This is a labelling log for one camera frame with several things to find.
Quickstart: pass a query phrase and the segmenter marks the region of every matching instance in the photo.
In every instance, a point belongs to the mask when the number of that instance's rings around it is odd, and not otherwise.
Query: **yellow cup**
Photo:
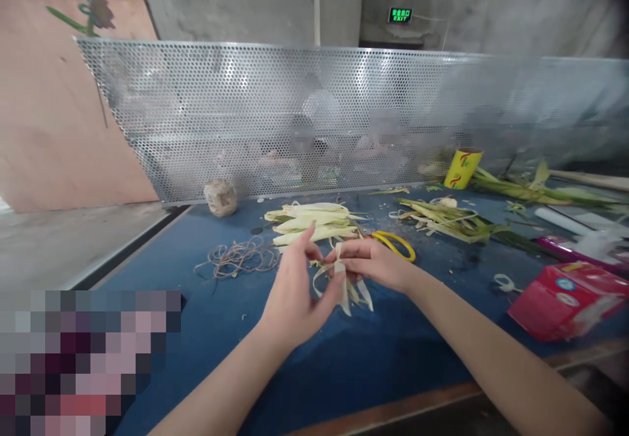
[[[483,151],[476,148],[463,148],[455,152],[450,170],[444,180],[445,187],[458,190],[466,188],[481,157],[483,157]]]

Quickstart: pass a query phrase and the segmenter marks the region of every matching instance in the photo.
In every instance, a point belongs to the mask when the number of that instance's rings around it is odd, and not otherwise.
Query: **metal mesh screen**
[[[483,165],[551,167],[628,145],[629,62],[388,49],[78,39],[126,139],[166,203],[341,191],[443,176],[453,150]]]

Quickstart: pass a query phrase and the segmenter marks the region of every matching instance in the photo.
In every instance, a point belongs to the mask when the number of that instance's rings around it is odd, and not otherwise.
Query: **person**
[[[318,302],[310,297],[308,260],[323,258],[313,223],[285,251],[258,324],[150,436],[234,435],[284,360],[326,322],[342,295],[338,273]],[[410,298],[467,366],[493,404],[524,435],[600,435],[606,417],[536,355],[456,293],[371,239],[343,243],[348,278],[370,277]]]

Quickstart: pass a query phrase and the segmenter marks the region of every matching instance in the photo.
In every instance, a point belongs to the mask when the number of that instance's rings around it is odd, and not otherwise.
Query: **red box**
[[[583,336],[620,308],[629,283],[586,262],[547,266],[508,314],[542,342]]]

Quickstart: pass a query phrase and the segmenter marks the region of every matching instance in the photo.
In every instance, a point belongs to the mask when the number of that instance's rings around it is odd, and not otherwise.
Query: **exit sign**
[[[409,24],[413,16],[413,9],[399,9],[391,7],[389,9],[389,23]]]

